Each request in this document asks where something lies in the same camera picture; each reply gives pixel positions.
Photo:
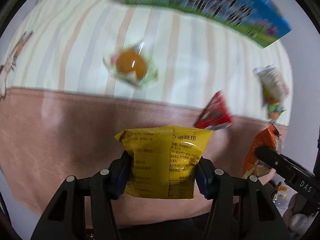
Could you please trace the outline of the orange jelly cup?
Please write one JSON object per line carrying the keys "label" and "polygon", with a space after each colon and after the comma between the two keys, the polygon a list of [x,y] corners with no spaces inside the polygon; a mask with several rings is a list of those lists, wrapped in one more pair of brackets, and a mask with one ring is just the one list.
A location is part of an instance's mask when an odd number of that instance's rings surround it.
{"label": "orange jelly cup", "polygon": [[150,86],[158,81],[158,68],[152,61],[145,41],[105,52],[103,63],[112,77],[136,88]]}

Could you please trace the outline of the red chocolate snack bag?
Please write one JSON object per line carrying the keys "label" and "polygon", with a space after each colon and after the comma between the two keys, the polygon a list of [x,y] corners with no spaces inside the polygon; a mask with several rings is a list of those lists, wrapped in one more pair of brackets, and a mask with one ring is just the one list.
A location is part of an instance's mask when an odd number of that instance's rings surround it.
{"label": "red chocolate snack bag", "polygon": [[220,90],[214,94],[208,105],[202,111],[194,127],[217,131],[230,127],[232,124],[232,115],[227,107],[225,97]]}

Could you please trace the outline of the striped cream pink blanket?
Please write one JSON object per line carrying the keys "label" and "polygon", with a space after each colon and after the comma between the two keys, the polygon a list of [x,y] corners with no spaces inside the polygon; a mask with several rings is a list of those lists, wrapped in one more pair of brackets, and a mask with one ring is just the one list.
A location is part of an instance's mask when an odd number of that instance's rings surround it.
{"label": "striped cream pink blanket", "polygon": [[[166,8],[42,0],[2,37],[1,62],[24,33],[31,38],[1,100],[1,169],[13,198],[38,214],[68,175],[92,176],[121,156],[117,133],[191,127],[220,90],[235,122],[213,133],[204,156],[241,176],[255,135],[268,124],[253,69],[272,65],[293,86],[280,41],[262,48],[219,23]],[[140,41],[158,81],[136,88],[112,77],[103,55]]]}

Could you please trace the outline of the yellow snack packet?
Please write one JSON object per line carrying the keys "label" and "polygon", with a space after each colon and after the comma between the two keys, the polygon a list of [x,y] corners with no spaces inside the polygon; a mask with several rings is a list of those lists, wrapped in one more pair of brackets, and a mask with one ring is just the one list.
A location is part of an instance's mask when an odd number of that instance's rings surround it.
{"label": "yellow snack packet", "polygon": [[194,173],[213,132],[163,126],[125,129],[115,135],[133,158],[125,194],[139,198],[192,199]]}

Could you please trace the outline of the colourful fruit candy bag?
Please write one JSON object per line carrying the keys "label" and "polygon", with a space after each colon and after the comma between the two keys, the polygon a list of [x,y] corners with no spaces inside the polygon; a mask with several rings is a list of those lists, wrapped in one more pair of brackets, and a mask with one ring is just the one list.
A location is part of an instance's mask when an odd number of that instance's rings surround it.
{"label": "colourful fruit candy bag", "polygon": [[285,112],[283,103],[273,98],[265,98],[264,105],[267,107],[267,116],[271,124],[275,124],[279,117]]}

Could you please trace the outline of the beige oat snack bag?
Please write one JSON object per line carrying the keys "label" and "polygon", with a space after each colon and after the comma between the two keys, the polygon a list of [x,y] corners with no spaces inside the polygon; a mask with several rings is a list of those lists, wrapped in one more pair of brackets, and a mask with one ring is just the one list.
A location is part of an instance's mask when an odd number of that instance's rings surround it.
{"label": "beige oat snack bag", "polygon": [[253,69],[262,85],[263,105],[272,103],[282,103],[289,95],[288,86],[276,67],[257,67]]}

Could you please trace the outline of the orange panda chip bag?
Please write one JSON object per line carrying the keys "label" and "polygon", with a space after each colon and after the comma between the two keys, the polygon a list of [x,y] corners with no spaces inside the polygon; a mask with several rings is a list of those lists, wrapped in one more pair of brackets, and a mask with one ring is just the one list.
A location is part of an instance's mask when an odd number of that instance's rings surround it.
{"label": "orange panda chip bag", "polygon": [[268,161],[271,161],[272,155],[281,153],[283,142],[280,136],[274,124],[270,124],[255,136],[245,157],[242,178],[247,179],[250,176],[261,178],[272,171]]}

